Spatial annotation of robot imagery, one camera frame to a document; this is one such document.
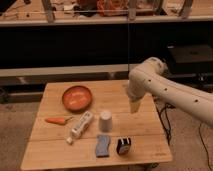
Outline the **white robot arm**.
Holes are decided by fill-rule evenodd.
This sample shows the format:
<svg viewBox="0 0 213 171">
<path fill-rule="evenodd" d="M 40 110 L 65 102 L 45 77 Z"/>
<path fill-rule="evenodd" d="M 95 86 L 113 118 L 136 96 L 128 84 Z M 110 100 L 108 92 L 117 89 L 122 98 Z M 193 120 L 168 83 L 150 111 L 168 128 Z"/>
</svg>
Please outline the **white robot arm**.
<svg viewBox="0 0 213 171">
<path fill-rule="evenodd" d="M 129 72 L 126 88 L 131 102 L 140 101 L 149 92 L 213 127 L 213 94 L 162 76 L 164 63 L 150 57 Z"/>
</svg>

